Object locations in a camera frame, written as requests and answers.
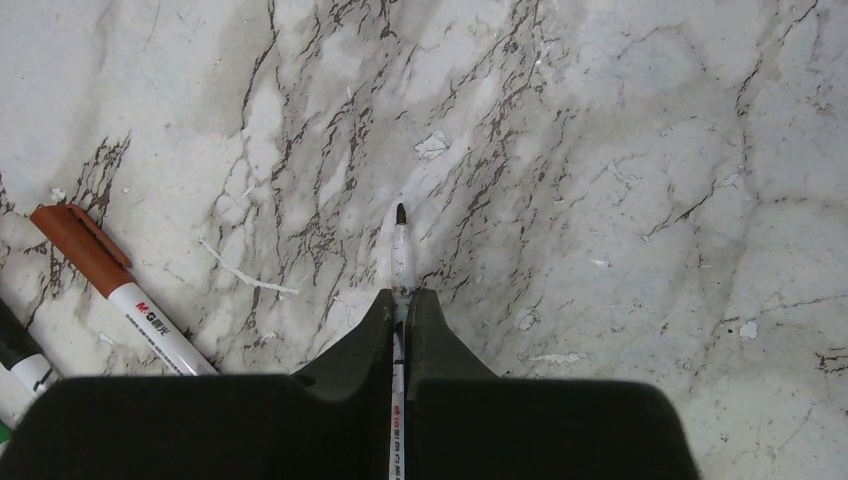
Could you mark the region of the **white marker green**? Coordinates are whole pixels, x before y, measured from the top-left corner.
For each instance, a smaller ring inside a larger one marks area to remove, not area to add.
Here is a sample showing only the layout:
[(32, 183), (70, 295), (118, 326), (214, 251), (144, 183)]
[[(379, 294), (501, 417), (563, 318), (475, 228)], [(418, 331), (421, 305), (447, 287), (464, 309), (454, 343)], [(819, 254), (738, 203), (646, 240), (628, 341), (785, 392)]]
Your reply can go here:
[(0, 421), (0, 446), (5, 446), (10, 441), (12, 430), (3, 422)]

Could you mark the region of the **white marker orange tip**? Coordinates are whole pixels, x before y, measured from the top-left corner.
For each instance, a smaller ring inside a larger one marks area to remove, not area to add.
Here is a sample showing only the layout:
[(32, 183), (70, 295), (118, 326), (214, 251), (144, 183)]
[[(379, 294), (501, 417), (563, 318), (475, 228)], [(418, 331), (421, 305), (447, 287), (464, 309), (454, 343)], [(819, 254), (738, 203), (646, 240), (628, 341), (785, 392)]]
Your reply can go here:
[(136, 283), (106, 298), (141, 333), (157, 356), (179, 375), (215, 375), (217, 370)]

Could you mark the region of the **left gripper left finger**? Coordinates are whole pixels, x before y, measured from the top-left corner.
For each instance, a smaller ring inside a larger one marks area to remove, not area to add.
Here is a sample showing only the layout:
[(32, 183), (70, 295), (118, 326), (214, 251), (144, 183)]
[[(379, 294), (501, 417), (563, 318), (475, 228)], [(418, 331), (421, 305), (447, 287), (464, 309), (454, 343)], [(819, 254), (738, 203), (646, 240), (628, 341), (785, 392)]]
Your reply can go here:
[(28, 410), (5, 479), (384, 479), (392, 296), (291, 374), (78, 377)]

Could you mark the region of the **white marker black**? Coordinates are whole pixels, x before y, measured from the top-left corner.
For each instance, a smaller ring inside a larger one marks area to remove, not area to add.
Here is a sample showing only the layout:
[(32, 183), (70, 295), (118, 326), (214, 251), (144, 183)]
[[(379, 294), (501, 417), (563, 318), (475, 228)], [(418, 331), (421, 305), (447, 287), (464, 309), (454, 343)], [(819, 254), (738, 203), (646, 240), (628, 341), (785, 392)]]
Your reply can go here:
[(1, 301), (1, 364), (37, 397), (61, 379), (43, 349)]

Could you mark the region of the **white marker brown end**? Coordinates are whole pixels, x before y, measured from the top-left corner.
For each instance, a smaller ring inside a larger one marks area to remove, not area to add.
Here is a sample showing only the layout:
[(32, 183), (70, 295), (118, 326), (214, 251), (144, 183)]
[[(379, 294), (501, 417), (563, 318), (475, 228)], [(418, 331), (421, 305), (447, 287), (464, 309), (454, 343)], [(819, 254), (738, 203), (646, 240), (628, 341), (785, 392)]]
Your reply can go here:
[(391, 249), (391, 293), (393, 300), (393, 359), (388, 478), (405, 479), (405, 332), (412, 297), (416, 290), (413, 249), (403, 203), (396, 207)]

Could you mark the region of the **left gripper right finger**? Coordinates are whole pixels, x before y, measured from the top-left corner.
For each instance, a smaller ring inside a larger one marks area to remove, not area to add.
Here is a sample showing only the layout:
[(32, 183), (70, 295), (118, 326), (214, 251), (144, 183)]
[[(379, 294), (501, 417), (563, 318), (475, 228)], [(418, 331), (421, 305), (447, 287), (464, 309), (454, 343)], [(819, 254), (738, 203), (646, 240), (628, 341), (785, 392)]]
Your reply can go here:
[(695, 479), (678, 414), (656, 387), (502, 378), (451, 331), (437, 294), (407, 322), (411, 479)]

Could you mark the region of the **black pen cap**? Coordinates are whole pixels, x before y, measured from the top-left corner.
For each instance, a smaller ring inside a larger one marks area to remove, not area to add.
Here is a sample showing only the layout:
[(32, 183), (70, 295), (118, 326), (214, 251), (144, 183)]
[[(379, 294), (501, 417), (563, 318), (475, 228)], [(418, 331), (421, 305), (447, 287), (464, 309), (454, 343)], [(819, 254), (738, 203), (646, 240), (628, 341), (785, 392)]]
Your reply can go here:
[(11, 371), (21, 361), (43, 354), (41, 347), (4, 301), (0, 305), (0, 322), (1, 364), (6, 370)]

